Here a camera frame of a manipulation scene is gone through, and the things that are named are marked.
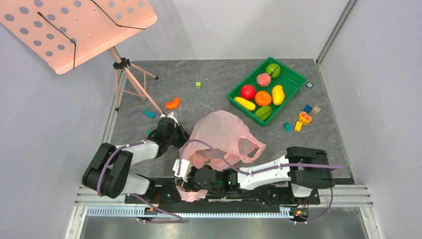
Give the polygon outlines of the yellow fake corn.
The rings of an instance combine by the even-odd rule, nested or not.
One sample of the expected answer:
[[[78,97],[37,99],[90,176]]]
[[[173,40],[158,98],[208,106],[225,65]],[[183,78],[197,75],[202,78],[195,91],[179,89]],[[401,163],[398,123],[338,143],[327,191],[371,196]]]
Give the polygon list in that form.
[[[246,110],[248,110],[250,112],[251,111],[254,111],[256,109],[256,105],[253,102],[251,102],[251,101],[249,101],[249,100],[247,100],[245,98],[242,98],[242,97],[234,97],[234,100],[237,103],[239,103],[242,107],[244,107]]]

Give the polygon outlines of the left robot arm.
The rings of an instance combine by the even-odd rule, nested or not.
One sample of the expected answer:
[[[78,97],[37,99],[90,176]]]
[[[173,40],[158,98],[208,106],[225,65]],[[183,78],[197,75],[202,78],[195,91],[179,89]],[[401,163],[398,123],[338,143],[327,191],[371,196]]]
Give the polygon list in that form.
[[[101,197],[137,194],[143,202],[150,203],[156,198],[155,183],[146,176],[130,175],[131,167],[162,156],[170,146],[181,148],[189,138],[174,117],[161,117],[146,139],[120,146],[102,143],[83,174],[82,184]]]

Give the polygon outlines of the pink plastic bag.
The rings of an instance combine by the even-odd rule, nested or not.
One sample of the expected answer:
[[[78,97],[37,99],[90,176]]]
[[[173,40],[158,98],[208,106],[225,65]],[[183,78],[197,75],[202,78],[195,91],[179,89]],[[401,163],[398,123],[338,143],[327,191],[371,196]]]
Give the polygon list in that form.
[[[251,163],[266,148],[257,140],[248,126],[238,116],[227,111],[212,112],[200,119],[194,126],[190,142],[179,149],[179,154],[196,168],[209,165],[222,171],[229,166],[221,159],[223,156],[231,165],[239,161]]]

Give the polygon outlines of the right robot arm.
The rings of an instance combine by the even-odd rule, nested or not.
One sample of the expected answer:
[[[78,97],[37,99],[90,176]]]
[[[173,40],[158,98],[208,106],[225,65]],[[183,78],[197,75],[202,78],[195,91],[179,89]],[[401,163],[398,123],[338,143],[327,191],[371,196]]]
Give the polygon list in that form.
[[[173,171],[176,184],[187,193],[205,190],[211,195],[243,198],[259,187],[289,182],[289,200],[300,203],[312,190],[332,188],[331,172],[337,168],[329,164],[326,151],[293,146],[280,158],[253,167],[217,171],[208,165],[195,168],[190,161],[177,159]]]

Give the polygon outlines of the red fake fruit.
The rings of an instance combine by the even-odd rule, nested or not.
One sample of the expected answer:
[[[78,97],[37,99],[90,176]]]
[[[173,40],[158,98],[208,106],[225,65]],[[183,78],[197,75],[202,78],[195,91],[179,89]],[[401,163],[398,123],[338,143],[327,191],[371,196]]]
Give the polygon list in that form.
[[[240,96],[248,101],[252,101],[255,98],[256,89],[253,85],[244,85],[240,89]]]

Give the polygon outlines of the yellow fake lemon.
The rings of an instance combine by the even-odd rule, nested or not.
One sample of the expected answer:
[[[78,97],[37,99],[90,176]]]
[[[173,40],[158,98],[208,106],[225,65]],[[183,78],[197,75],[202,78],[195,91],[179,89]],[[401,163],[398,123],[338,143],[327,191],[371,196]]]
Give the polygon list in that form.
[[[276,106],[280,106],[285,100],[285,93],[282,85],[276,85],[273,87],[272,92],[272,102]]]

